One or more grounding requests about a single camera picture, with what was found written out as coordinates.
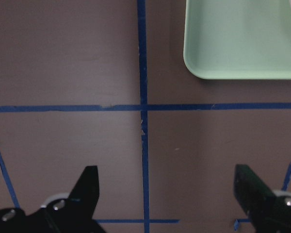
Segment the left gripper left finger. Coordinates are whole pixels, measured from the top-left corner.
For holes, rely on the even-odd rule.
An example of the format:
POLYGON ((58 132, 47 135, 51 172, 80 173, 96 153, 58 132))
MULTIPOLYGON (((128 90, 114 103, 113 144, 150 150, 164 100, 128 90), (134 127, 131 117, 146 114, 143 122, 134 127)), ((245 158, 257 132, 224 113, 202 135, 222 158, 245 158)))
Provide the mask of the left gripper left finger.
POLYGON ((93 220, 99 199, 97 166, 86 166, 67 197, 56 195, 42 206, 51 233, 103 233, 93 220))

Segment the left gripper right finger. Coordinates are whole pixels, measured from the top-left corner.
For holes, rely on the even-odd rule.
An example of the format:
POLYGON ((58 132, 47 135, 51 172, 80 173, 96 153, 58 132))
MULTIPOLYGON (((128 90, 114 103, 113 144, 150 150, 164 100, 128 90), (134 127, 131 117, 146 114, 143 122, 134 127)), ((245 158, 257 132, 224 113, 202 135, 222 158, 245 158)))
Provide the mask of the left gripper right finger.
POLYGON ((291 233, 291 192, 272 190, 245 164, 235 165, 233 193, 257 233, 291 233))

